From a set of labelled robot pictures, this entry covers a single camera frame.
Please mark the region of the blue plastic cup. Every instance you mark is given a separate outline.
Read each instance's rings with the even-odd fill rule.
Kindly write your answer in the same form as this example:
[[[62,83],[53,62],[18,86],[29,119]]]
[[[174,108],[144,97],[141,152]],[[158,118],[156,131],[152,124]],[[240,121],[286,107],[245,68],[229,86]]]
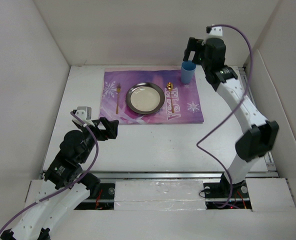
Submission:
[[[196,64],[191,60],[183,61],[181,64],[181,82],[185,85],[189,84],[196,70]]]

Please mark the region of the purple printed cloth placemat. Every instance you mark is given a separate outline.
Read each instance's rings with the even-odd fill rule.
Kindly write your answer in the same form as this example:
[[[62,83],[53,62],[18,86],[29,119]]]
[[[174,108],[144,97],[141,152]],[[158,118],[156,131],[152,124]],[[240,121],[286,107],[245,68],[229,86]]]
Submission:
[[[172,113],[170,93],[167,90],[168,82],[173,84],[171,95],[174,113]],[[118,114],[116,114],[118,83],[121,84],[121,91]],[[165,101],[159,111],[143,115],[133,112],[127,106],[126,93],[139,83],[153,83],[163,90]],[[196,78],[193,77],[189,84],[183,84],[181,71],[177,67],[105,69],[99,115],[108,120],[119,120],[122,125],[199,124],[204,121]]]

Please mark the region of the gold spoon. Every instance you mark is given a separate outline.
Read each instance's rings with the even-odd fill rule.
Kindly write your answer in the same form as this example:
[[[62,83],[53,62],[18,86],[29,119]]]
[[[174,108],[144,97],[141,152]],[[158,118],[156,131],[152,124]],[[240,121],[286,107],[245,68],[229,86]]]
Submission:
[[[171,103],[171,112],[174,114],[175,111],[174,111],[174,105],[173,105],[173,98],[172,98],[172,91],[173,91],[173,83],[172,82],[168,82],[167,85],[166,85],[166,88],[169,92],[169,96],[170,96],[170,103]]]

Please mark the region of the gold fork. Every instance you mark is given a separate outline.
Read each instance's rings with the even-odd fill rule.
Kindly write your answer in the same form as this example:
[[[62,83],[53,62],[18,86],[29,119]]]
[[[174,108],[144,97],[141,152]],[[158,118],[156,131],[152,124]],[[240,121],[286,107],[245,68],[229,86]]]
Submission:
[[[116,92],[117,92],[117,101],[116,101],[115,114],[118,115],[119,114],[119,97],[120,97],[120,92],[121,92],[121,84],[120,83],[117,84]]]

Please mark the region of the metal rimmed cream plate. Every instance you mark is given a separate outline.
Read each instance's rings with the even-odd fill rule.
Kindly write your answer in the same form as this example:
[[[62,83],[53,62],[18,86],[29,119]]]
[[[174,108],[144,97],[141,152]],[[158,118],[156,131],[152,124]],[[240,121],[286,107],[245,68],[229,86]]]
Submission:
[[[164,91],[151,82],[133,85],[126,93],[125,102],[135,113],[150,115],[158,112],[165,102]]]

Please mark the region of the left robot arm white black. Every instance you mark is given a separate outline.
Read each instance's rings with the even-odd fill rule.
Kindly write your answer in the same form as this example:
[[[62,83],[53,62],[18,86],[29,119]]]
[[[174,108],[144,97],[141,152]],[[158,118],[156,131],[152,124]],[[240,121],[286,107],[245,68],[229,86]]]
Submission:
[[[81,165],[93,149],[99,148],[99,141],[117,138],[119,121],[73,117],[77,129],[65,134],[35,201],[14,216],[21,218],[14,227],[1,228],[0,240],[49,240],[59,223],[82,201],[100,195],[100,179]]]

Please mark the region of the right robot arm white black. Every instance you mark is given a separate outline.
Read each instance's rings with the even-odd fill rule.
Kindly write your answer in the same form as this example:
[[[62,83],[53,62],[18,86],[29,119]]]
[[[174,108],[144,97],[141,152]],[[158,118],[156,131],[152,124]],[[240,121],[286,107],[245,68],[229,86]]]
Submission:
[[[242,131],[235,143],[236,155],[231,165],[221,175],[220,182],[205,185],[206,198],[231,197],[245,184],[245,178],[253,165],[271,151],[279,125],[262,115],[245,93],[236,72],[225,64],[226,45],[220,38],[207,40],[190,37],[183,60],[194,52],[193,63],[200,65],[207,82],[232,110]]]

